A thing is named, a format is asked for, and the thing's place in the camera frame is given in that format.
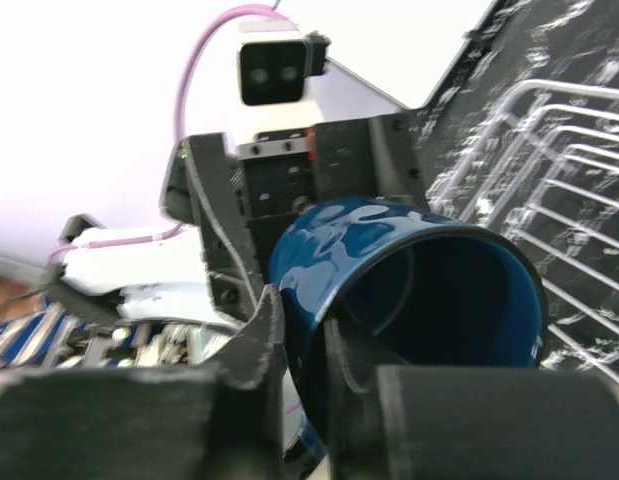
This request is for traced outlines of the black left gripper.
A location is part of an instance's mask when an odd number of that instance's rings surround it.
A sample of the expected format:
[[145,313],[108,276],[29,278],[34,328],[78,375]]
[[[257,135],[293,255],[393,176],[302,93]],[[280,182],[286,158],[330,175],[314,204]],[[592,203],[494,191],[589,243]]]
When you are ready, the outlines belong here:
[[217,309],[239,320],[256,311],[263,280],[246,223],[255,239],[276,240],[305,208],[325,200],[385,197],[426,209],[408,126],[406,115],[390,114],[261,134],[238,147],[239,205],[223,136],[184,139]]

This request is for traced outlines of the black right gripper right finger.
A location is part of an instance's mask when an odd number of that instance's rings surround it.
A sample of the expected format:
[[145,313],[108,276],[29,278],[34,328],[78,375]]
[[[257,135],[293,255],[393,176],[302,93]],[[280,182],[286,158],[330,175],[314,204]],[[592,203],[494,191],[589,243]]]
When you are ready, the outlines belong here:
[[600,379],[422,367],[324,326],[334,479],[619,479],[619,404]]

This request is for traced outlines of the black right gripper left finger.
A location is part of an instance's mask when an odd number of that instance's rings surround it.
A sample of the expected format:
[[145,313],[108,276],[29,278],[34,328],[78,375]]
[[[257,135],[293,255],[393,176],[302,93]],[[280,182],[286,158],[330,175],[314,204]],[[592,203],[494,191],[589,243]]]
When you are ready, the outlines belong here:
[[0,479],[278,479],[283,343],[268,285],[196,366],[5,371]]

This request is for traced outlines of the dark blue ceramic mug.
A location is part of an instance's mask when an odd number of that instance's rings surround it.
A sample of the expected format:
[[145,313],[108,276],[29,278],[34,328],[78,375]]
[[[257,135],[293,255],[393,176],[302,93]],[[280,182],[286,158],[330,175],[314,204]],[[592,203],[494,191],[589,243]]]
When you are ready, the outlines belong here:
[[268,265],[307,420],[326,431],[324,324],[359,326],[412,364],[538,365],[547,307],[536,270],[495,233],[387,200],[324,202],[282,234]]

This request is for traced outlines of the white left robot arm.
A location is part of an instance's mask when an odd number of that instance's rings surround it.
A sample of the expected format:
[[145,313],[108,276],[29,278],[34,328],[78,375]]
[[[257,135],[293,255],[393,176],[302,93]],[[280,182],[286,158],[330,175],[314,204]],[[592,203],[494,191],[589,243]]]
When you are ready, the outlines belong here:
[[195,135],[167,168],[162,205],[173,230],[115,231],[74,216],[46,282],[70,313],[100,325],[202,320],[203,294],[245,319],[284,230],[314,205],[350,196],[426,206],[406,115],[262,132],[234,155],[221,135]]

